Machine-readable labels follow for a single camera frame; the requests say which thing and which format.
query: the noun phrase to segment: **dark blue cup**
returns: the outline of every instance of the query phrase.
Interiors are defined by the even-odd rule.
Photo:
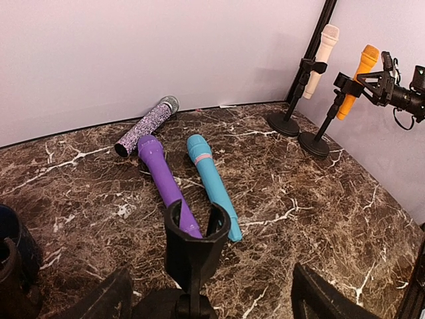
[[[22,271],[28,283],[37,279],[43,263],[43,252],[13,209],[0,204],[0,242],[10,238],[21,256]],[[0,263],[5,264],[9,250],[0,245]]]

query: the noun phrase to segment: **white wall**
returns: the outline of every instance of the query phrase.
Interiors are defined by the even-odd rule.
[[[286,95],[324,0],[4,0],[0,146],[144,115],[164,95],[181,109]],[[320,124],[332,83],[367,43],[400,59],[403,85],[425,64],[423,0],[339,0],[341,29],[312,101]],[[329,133],[421,223],[425,123],[398,128],[391,107],[361,98]]]
[[[169,94],[181,110],[282,99],[314,2],[2,1],[0,146],[142,116]]]
[[[299,110],[317,125],[326,117],[335,94],[338,72],[353,76],[368,43],[397,57],[401,85],[409,87],[415,65],[425,66],[425,1],[340,1],[331,22],[340,29],[337,43],[313,98],[301,99]],[[382,62],[373,69],[381,71]],[[392,106],[372,105],[364,96],[349,115],[335,119],[328,134],[363,165],[410,213],[425,222],[425,122],[404,131],[395,123]],[[397,114],[407,126],[410,116]]]

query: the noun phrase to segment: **teal microphone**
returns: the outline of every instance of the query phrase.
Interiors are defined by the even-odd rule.
[[[211,203],[223,207],[230,217],[231,226],[228,238],[231,241],[241,241],[242,233],[238,225],[238,215],[215,167],[210,146],[201,135],[195,134],[187,139],[187,151],[197,167]]]

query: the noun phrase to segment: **pink band on microphone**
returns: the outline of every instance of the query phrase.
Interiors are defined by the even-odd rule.
[[[212,156],[211,156],[211,154],[202,154],[202,155],[200,155],[200,156],[198,156],[197,158],[196,158],[196,160],[195,160],[195,166],[201,161],[201,160],[203,160],[204,158],[213,158]]]

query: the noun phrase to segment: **glitter pattern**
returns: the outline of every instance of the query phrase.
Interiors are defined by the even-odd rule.
[[[128,157],[137,146],[137,141],[144,135],[151,134],[171,115],[171,109],[166,103],[160,103],[147,113],[115,144],[119,156]]]

